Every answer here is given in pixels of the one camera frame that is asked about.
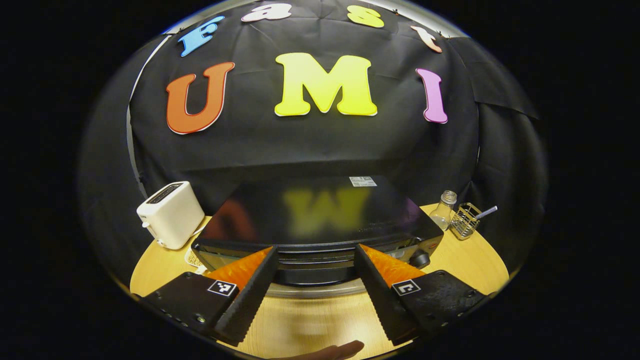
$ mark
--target glass jar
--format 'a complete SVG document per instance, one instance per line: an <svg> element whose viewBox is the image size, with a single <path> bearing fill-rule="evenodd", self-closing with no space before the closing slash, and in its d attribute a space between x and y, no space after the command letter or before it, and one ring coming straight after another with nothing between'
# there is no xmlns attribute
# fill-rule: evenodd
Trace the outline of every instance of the glass jar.
<svg viewBox="0 0 640 360"><path fill-rule="evenodd" d="M451 224L451 211L453 211L456 200L458 200L456 193L450 190L444 191L440 196L438 207L429 214L429 217L438 224L443 231L448 229L449 224Z"/></svg>

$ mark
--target round wooden tabletop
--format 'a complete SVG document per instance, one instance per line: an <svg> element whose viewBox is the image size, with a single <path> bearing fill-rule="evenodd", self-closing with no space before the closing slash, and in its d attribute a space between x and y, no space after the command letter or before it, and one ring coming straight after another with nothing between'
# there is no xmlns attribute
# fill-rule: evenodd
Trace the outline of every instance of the round wooden tabletop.
<svg viewBox="0 0 640 360"><path fill-rule="evenodd" d="M436 206L420 208L429 213ZM205 217L200 227L210 218ZM160 247L153 241L131 275L129 291L144 297L183 272L194 272L196 268L187 264L184 256L196 237L179 250ZM445 231L431 263L422 269L425 273L436 270L446 270L484 294L499 291L509 280L502 259L478 232L461 241L450 230ZM387 339L366 291L320 299L264 297L244 341L237 347L219 343L269 359L306 354L353 340L365 345L355 360L408 344L395 347Z"/></svg>

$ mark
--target yellow letter m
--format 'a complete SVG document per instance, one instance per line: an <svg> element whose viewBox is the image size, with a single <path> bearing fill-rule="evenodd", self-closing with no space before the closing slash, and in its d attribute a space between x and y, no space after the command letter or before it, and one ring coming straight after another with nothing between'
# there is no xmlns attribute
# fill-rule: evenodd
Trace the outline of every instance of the yellow letter m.
<svg viewBox="0 0 640 360"><path fill-rule="evenodd" d="M340 88L342 100L337 105L339 112L365 116L378 113L378 107L371 102L369 93L369 60L359 56L341 56L328 74L307 53L282 54L276 58L276 62L284 66L282 102L275 107L278 116L309 113L311 105L303 100L303 85L323 113L329 111Z"/></svg>

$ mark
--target letter u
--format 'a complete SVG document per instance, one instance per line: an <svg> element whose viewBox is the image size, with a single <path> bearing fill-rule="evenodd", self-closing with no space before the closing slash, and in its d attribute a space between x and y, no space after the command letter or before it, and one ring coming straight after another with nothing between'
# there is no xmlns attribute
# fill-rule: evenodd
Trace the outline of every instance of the letter u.
<svg viewBox="0 0 640 360"><path fill-rule="evenodd" d="M226 62L204 71L203 75L209 78L207 103L197 114L187 112L187 94L189 85L196 78L195 74L182 76L167 85L169 98L166 104L166 123L174 133L183 135L202 131L218 119L225 101L227 73L235 66L232 62Z"/></svg>

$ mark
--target orange soft pad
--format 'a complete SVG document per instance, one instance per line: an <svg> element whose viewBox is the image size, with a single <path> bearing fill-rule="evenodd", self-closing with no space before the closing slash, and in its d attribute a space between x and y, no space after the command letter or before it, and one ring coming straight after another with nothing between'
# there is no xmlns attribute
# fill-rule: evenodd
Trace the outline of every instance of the orange soft pad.
<svg viewBox="0 0 640 360"><path fill-rule="evenodd" d="M267 256L269 251L273 247L268 247L264 250L254 252L249 256L245 256L242 259L236 260L231 264L225 265L215 271L206 274L206 277L216 279L220 281L231 282L238 286L238 289L242 291L246 284L253 276L253 273L258 269L258 266L262 263L262 260Z"/></svg>
<svg viewBox="0 0 640 360"><path fill-rule="evenodd" d="M392 284L397 282L415 279L416 277L425 275L424 272L414 268L402 260L398 260L384 252L380 252L368 246L362 244L360 244L360 246L369 259L371 259L371 262L376 269L378 269L378 272L382 275L382 278L385 280L389 288Z"/></svg>

